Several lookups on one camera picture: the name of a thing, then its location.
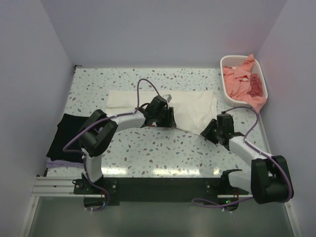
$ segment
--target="pink cloth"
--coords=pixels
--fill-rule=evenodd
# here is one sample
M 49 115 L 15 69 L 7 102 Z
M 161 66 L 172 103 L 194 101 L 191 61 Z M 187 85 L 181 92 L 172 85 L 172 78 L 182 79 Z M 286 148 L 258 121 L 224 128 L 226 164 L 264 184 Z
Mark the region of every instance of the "pink cloth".
M 223 67 L 223 73 L 225 88 L 229 97 L 234 100 L 247 102 L 257 113 L 259 113 L 267 99 L 262 96 L 252 97 L 249 94 L 251 91 L 250 71 L 254 63 L 255 59 L 253 58 L 253 54 L 250 54 L 241 67 L 235 69 Z
M 249 95 L 251 95 L 251 97 L 263 97 L 262 82 L 258 74 L 254 73 L 250 75 L 250 86 L 251 91 L 249 91 Z

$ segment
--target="white plastic basket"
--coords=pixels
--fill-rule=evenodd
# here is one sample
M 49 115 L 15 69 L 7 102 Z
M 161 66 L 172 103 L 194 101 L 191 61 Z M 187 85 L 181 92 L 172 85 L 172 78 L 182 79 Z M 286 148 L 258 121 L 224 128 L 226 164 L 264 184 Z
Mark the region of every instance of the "white plastic basket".
M 221 73 L 222 73 L 222 83 L 223 83 L 223 88 L 224 88 L 224 99 L 225 99 L 225 102 L 229 106 L 251 107 L 251 105 L 249 105 L 248 103 L 246 103 L 244 101 L 234 100 L 231 97 L 229 97 L 229 95 L 226 92 L 225 82 L 224 82 L 224 74 L 223 74 L 223 67 L 240 67 L 246 59 L 247 59 L 247 56 L 239 56 L 239 55 L 228 55 L 228 56 L 225 56 L 221 59 Z M 268 98 L 268 92 L 267 92 L 265 79 L 263 77 L 260 64 L 258 63 L 257 60 L 255 60 L 255 64 L 253 65 L 253 67 L 251 69 L 251 73 L 257 73 L 259 75 L 261 82 L 262 82 L 263 96 Z

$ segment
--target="table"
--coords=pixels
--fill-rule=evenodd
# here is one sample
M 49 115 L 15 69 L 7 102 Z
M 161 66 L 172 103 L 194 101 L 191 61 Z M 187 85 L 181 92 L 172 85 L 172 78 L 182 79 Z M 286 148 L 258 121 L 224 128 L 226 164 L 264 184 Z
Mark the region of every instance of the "table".
M 225 104 L 219 69 L 172 68 L 77 68 L 65 113 L 89 116 L 94 110 L 105 110 L 109 90 L 136 90 L 137 81 L 149 79 L 159 90 L 213 90 L 217 112 L 230 107 Z M 153 90 L 141 82 L 141 90 Z M 256 116 L 247 109 L 230 112 L 235 131 L 246 133 Z M 248 139 L 267 151 L 264 129 L 258 125 Z M 102 155 L 102 172 L 111 177 L 214 177 L 227 169 L 250 167 L 237 155 L 203 137 L 171 128 L 134 128 L 116 133 Z M 49 177 L 80 177 L 83 169 L 51 168 Z

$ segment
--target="folded black fabric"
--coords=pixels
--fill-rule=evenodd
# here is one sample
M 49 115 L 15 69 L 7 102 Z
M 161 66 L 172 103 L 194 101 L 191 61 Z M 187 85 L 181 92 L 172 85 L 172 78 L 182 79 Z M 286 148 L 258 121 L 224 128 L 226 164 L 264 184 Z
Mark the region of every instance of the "folded black fabric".
M 60 123 L 57 125 L 58 129 L 47 153 L 47 157 L 49 157 L 51 160 L 61 159 L 70 162 L 82 163 L 83 161 L 80 154 L 65 153 L 63 152 L 63 148 L 78 134 L 78 130 L 87 119 L 88 117 L 64 114 Z M 69 147 L 69 150 L 81 150 L 79 141 L 75 141 Z

